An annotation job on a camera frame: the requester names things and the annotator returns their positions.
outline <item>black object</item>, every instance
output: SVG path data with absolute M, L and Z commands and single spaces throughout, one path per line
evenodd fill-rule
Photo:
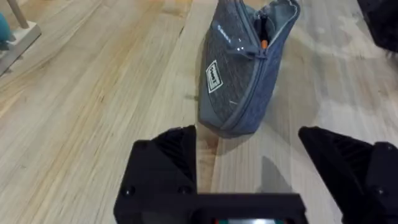
M 118 224 L 267 218 L 306 224 L 298 194 L 197 194 L 196 130 L 171 129 L 133 145 L 114 206 Z
M 345 224 L 398 223 L 398 149 L 318 127 L 299 131 Z
M 358 0 L 377 46 L 398 52 L 398 1 Z
M 254 29 L 256 30 L 257 35 L 259 36 L 260 41 L 266 40 L 269 43 L 269 36 L 267 32 L 267 15 L 260 15 L 258 18 L 254 20 Z

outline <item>white label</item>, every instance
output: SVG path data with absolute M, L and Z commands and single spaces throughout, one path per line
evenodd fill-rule
M 223 81 L 221 80 L 220 71 L 218 70 L 216 60 L 214 60 L 206 69 L 206 74 L 209 93 L 213 93 L 223 85 Z

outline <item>pencil case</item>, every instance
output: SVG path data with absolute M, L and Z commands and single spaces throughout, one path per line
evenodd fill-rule
M 259 11 L 240 0 L 219 0 L 201 59 L 199 121 L 224 138 L 254 133 L 277 80 L 282 50 L 300 14 L 295 0 L 275 0 Z M 266 16 L 269 44 L 254 28 Z

